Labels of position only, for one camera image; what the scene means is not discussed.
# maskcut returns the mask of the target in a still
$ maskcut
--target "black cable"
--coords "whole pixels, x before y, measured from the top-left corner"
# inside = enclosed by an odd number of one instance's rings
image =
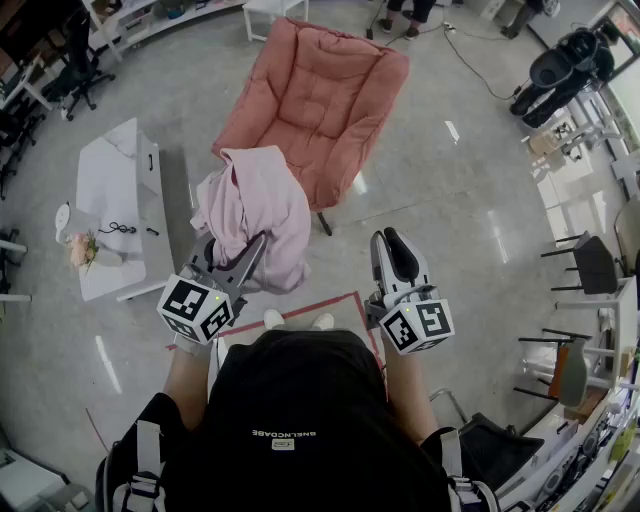
[[[496,93],[493,92],[493,90],[491,89],[491,86],[489,85],[489,82],[486,81],[486,79],[480,74],[478,73],[475,69],[473,69],[473,67],[471,66],[471,64],[469,64],[466,60],[464,60],[464,58],[462,57],[462,55],[460,55],[460,52],[458,51],[458,49],[454,46],[454,44],[451,42],[451,39],[449,39],[449,36],[447,35],[447,29],[445,29],[444,31],[444,37],[447,40],[447,42],[449,43],[449,46],[451,46],[451,48],[453,49],[453,51],[456,53],[456,55],[458,56],[458,58],[462,61],[462,63],[467,66],[471,71],[473,71],[473,73],[480,78],[480,80],[482,80],[484,82],[484,85],[487,87],[487,90],[489,91],[489,94],[491,94],[491,96],[493,96],[494,98],[497,98],[499,100],[502,101],[508,101],[511,98],[515,98],[520,91],[522,90],[522,88],[527,84],[527,82],[529,82],[529,79],[527,79],[527,81],[522,84],[521,86],[519,86],[514,93],[511,96],[508,96],[507,98],[503,98],[502,96],[498,96]]]
[[[99,229],[98,231],[100,231],[100,233],[113,233],[114,231],[120,231],[120,233],[135,233],[136,231],[138,231],[136,228],[130,228],[125,226],[124,224],[118,224],[117,222],[111,222],[109,223],[109,227],[111,228],[111,231],[102,231],[101,229]]]
[[[485,41],[509,41],[509,39],[507,39],[506,37],[485,37],[479,36],[477,34],[469,34],[469,32],[465,32],[464,30],[461,30],[460,32],[462,32],[465,36],[475,37],[476,39],[483,39]]]
[[[445,39],[447,40],[447,42],[449,43],[449,45],[451,46],[451,48],[453,49],[453,51],[456,53],[456,55],[457,55],[457,56],[458,56],[458,58],[462,61],[462,63],[463,63],[465,66],[467,66],[471,71],[473,71],[473,73],[474,73],[478,78],[480,78],[480,79],[484,82],[485,86],[487,87],[487,90],[489,91],[489,93],[490,93],[494,98],[497,98],[497,99],[502,100],[502,101],[508,101],[508,100],[510,100],[510,99],[512,99],[512,98],[515,98],[518,94],[520,94],[520,91],[522,91],[523,87],[524,87],[525,85],[527,85],[527,83],[529,82],[529,80],[530,80],[529,78],[527,78],[526,82],[524,82],[522,85],[518,86],[518,87],[516,88],[516,90],[514,91],[514,93],[513,93],[511,96],[507,97],[507,98],[503,98],[502,96],[498,96],[496,93],[494,93],[494,92],[493,92],[493,90],[492,90],[492,89],[491,89],[491,87],[489,86],[489,82],[487,82],[487,81],[485,80],[485,78],[484,78],[480,73],[478,73],[478,72],[477,72],[477,71],[476,71],[476,70],[475,70],[475,69],[474,69],[474,68],[473,68],[473,67],[472,67],[472,66],[471,66],[471,65],[470,65],[466,60],[464,60],[464,58],[462,57],[462,55],[460,55],[460,52],[458,52],[458,49],[454,46],[454,44],[453,44],[453,43],[451,42],[451,40],[449,39],[449,36],[447,35],[448,29],[447,29],[447,27],[445,26],[445,25],[446,25],[446,23],[447,23],[447,20],[446,20],[446,8],[445,8],[444,6],[441,6],[441,5],[439,5],[439,6],[437,6],[437,7],[441,7],[441,8],[442,8],[442,22],[441,22],[437,27],[435,27],[435,28],[431,28],[431,29],[429,29],[429,30],[422,30],[420,33],[421,33],[421,34],[427,34],[427,33],[429,33],[429,32],[434,32],[434,31],[436,31],[436,30],[438,30],[438,29],[440,29],[440,28],[444,27],[444,37],[445,37]],[[469,36],[469,37],[475,37],[475,38],[478,38],[478,39],[484,39],[484,40],[487,40],[487,41],[509,41],[509,39],[506,39],[506,38],[488,38],[488,37],[484,37],[484,36],[478,36],[478,35],[475,35],[475,34],[469,34],[469,33],[465,32],[464,30],[462,30],[461,32],[462,32],[463,34],[465,34],[466,36]],[[393,42],[397,41],[397,40],[398,40],[398,39],[400,39],[401,37],[404,37],[404,34],[401,34],[401,35],[399,35],[399,36],[397,36],[397,37],[394,37],[394,38],[393,38],[391,41],[389,41],[385,46],[389,46],[391,43],[393,43]]]

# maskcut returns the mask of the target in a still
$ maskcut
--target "polished floor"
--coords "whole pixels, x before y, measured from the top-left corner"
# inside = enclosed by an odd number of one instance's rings
[[[364,35],[377,7],[314,0],[310,20]],[[443,14],[435,8],[427,28]],[[497,28],[465,9],[445,15],[458,27],[451,41],[497,95],[509,96],[525,81],[541,51],[531,34],[492,41]],[[374,29],[376,39],[399,35],[403,22],[391,36]],[[369,238],[393,226],[423,250],[453,313],[455,337],[422,355],[430,388],[449,387],[469,414],[481,411],[522,428],[548,402],[511,390],[523,378],[517,337],[545,326],[596,325],[593,314],[554,311],[560,294],[549,288],[569,282],[569,259],[539,254],[553,247],[554,236],[586,228],[604,234],[615,252],[621,190],[602,148],[559,170],[532,165],[508,102],[488,93],[442,30],[392,44],[411,58],[411,74],[348,197],[326,212],[333,237],[314,217],[309,280],[286,296],[250,296],[239,323],[259,320],[266,307],[284,312],[353,291],[367,296],[374,291]],[[32,294],[33,302],[7,304],[0,326],[0,422],[18,449],[76,482],[93,487],[104,446],[162,389],[172,341],[155,312],[159,292],[126,303],[82,300],[54,241],[54,214],[75,198],[79,151],[139,118],[161,148],[166,213],[181,265],[193,237],[189,190],[222,168],[211,142],[260,48],[247,42],[242,13],[234,12],[149,41],[120,64],[105,54],[117,80],[94,95],[98,109],[80,106],[72,123],[50,114],[8,185],[2,226],[19,228],[29,246],[22,268],[12,272],[13,291]]]

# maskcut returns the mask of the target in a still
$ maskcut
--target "white sneaker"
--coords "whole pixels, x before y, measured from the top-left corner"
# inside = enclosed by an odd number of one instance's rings
[[[278,313],[275,309],[267,309],[264,312],[264,326],[267,328],[267,331],[278,327],[279,325],[284,325],[284,318],[282,315]]]
[[[311,327],[315,327],[316,329],[320,329],[321,331],[333,329],[333,315],[329,313],[322,313],[313,321]]]

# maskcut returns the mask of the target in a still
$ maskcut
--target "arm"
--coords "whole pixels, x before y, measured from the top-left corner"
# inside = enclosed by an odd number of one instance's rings
[[[420,445],[438,429],[422,375],[420,353],[401,356],[384,331],[380,332],[387,362],[389,402],[402,430]]]
[[[209,362],[210,352],[195,356],[176,347],[164,385],[163,392],[176,403],[182,423],[189,431],[200,424],[207,407]]]

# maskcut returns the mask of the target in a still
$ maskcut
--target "pink cloth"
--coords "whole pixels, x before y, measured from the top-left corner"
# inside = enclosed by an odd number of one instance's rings
[[[265,253],[245,288],[293,290],[310,272],[304,253],[311,217],[304,190],[276,146],[223,149],[220,156],[228,165],[198,185],[199,210],[191,224],[213,233],[216,265],[233,260],[252,237],[266,231]]]

